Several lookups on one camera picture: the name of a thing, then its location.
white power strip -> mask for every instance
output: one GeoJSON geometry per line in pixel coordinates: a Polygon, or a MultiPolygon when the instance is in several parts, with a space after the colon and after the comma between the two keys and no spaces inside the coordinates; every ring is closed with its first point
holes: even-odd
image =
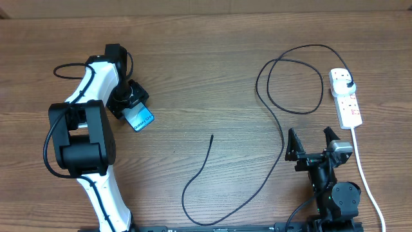
{"type": "Polygon", "coordinates": [[[349,72],[344,68],[334,68],[329,73],[330,89],[335,99],[337,117],[342,129],[355,128],[362,124],[361,112],[355,93],[341,88],[339,94],[333,85],[336,82],[350,81],[349,72]]]}
{"type": "Polygon", "coordinates": [[[354,87],[351,88],[346,87],[346,83],[350,81],[350,78],[351,77],[349,75],[349,72],[344,68],[334,68],[330,70],[330,90],[332,92],[333,99],[335,100],[336,113],[341,128],[351,130],[353,147],[355,148],[356,163],[358,165],[360,177],[363,181],[363,184],[365,185],[366,192],[368,193],[368,196],[379,215],[380,222],[382,224],[382,232],[386,232],[384,216],[372,196],[362,170],[361,159],[359,158],[358,145],[355,136],[355,127],[362,124],[362,117],[355,95],[356,85],[353,85],[354,87]]]}

table surface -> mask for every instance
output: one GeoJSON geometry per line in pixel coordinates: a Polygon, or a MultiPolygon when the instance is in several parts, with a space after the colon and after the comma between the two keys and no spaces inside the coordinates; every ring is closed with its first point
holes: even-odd
{"type": "MultiPolygon", "coordinates": [[[[49,174],[41,154],[48,107],[64,101],[79,83],[54,77],[53,68],[102,54],[107,43],[120,43],[133,54],[132,78],[149,92],[147,105],[155,116],[135,133],[108,114],[118,186],[139,225],[193,226],[181,195],[202,165],[211,134],[209,161],[186,192],[189,214],[200,222],[217,220],[258,189],[280,152],[281,137],[255,94],[257,74],[289,48],[320,43],[341,54],[357,83],[364,121],[357,128],[360,157],[388,231],[412,230],[411,12],[2,20],[0,32],[0,231],[98,226],[81,186],[49,174]]],[[[329,91],[329,70],[342,67],[338,58],[324,48],[287,57],[319,69],[325,92],[309,115],[271,106],[283,130],[294,127],[307,152],[326,146],[327,126],[351,140],[349,131],[339,129],[329,91]]],[[[83,75],[82,68],[62,73],[83,75]]],[[[270,92],[286,108],[310,110],[320,91],[310,68],[279,63],[274,69],[270,92]]],[[[57,169],[53,149],[49,154],[57,169]]],[[[219,225],[285,221],[312,195],[307,174],[295,172],[294,165],[282,156],[260,194],[219,225]]],[[[366,231],[379,231],[355,157],[335,172],[339,181],[363,190],[356,221],[366,231]]],[[[311,214],[315,204],[295,219],[311,214]]]]}

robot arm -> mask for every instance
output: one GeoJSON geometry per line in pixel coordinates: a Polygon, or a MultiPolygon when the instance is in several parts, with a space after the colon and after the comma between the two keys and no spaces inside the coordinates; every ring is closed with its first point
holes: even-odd
{"type": "Polygon", "coordinates": [[[50,124],[65,112],[52,135],[56,160],[86,190],[98,216],[97,231],[133,230],[131,212],[122,200],[113,171],[116,145],[105,106],[116,118],[125,118],[135,131],[154,119],[144,106],[149,95],[135,81],[128,80],[126,62],[126,49],[107,44],[104,55],[92,56],[86,62],[95,72],[87,90],[81,93],[92,77],[88,67],[73,95],[49,109],[50,124]],[[82,97],[70,104],[79,95],[82,97]],[[78,128],[87,128],[88,134],[70,135],[69,131],[78,128]]]}

black wire on arm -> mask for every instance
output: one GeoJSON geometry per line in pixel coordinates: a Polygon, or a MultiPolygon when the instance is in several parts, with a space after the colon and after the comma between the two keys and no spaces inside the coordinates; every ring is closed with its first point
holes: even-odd
{"type": "Polygon", "coordinates": [[[45,139],[44,145],[43,145],[43,161],[44,161],[44,165],[46,166],[47,170],[48,170],[51,174],[55,175],[56,177],[64,178],[64,179],[75,179],[75,178],[78,178],[78,179],[83,179],[83,180],[87,181],[87,182],[89,183],[90,187],[93,188],[93,190],[94,190],[94,192],[95,192],[95,194],[96,194],[98,204],[99,204],[99,206],[100,206],[100,208],[101,208],[101,210],[102,210],[103,216],[104,216],[104,220],[106,220],[106,221],[108,222],[109,227],[110,227],[110,229],[112,230],[112,232],[115,232],[115,227],[114,227],[113,224],[111,223],[111,221],[110,221],[110,219],[109,219],[109,215],[107,214],[106,210],[104,209],[103,202],[102,202],[102,198],[100,197],[100,194],[98,193],[98,189],[97,189],[95,183],[94,183],[91,179],[89,179],[89,178],[87,178],[87,177],[84,177],[84,176],[72,177],[71,175],[63,175],[63,174],[57,173],[55,170],[53,170],[53,168],[50,166],[50,164],[49,164],[49,162],[48,162],[48,158],[47,158],[47,148],[48,148],[48,145],[49,145],[49,142],[50,142],[50,138],[52,137],[53,132],[54,132],[57,124],[58,124],[59,121],[65,116],[65,114],[67,113],[67,111],[68,111],[74,104],[76,104],[76,102],[79,101],[80,98],[83,97],[83,94],[84,94],[84,93],[86,92],[86,90],[89,88],[89,86],[90,86],[91,82],[93,81],[93,79],[94,79],[94,77],[95,77],[95,74],[96,74],[96,71],[93,69],[93,67],[91,67],[91,66],[88,65],[88,64],[84,64],[84,63],[70,63],[70,64],[62,64],[62,65],[59,65],[58,67],[56,67],[56,68],[53,70],[53,74],[54,74],[56,77],[59,77],[59,78],[62,78],[62,79],[72,79],[72,80],[73,80],[73,79],[75,79],[75,80],[82,79],[82,77],[67,77],[67,76],[63,76],[63,75],[57,74],[57,70],[59,70],[59,69],[61,69],[61,68],[65,68],[65,67],[70,67],[70,66],[85,66],[85,67],[87,67],[87,68],[89,68],[89,69],[91,70],[91,76],[90,76],[89,81],[88,81],[88,82],[86,83],[86,85],[84,86],[83,90],[81,90],[81,91],[79,92],[79,95],[68,104],[67,108],[56,118],[56,120],[53,122],[52,126],[50,126],[49,132],[47,133],[47,136],[46,136],[46,139],[45,139]]]}
{"type": "Polygon", "coordinates": [[[130,57],[130,71],[129,74],[126,75],[126,79],[131,77],[131,74],[133,73],[133,58],[129,52],[127,52],[128,56],[130,57]]]}
{"type": "MultiPolygon", "coordinates": [[[[303,209],[305,206],[307,206],[309,203],[311,203],[313,200],[315,200],[317,197],[319,197],[320,195],[322,195],[326,190],[328,190],[328,187],[331,183],[333,183],[333,179],[332,179],[332,162],[330,160],[330,157],[328,157],[328,164],[329,164],[329,175],[328,175],[328,179],[326,181],[326,185],[325,187],[320,190],[319,192],[317,192],[314,196],[312,196],[311,198],[309,198],[307,201],[303,202],[300,206],[298,206],[293,213],[289,216],[288,221],[285,224],[285,232],[288,231],[289,228],[289,224],[292,221],[293,217],[296,215],[297,212],[299,212],[301,209],[303,209]]],[[[322,226],[323,222],[325,221],[325,219],[321,220],[321,222],[319,223],[318,226],[322,226]]]]}

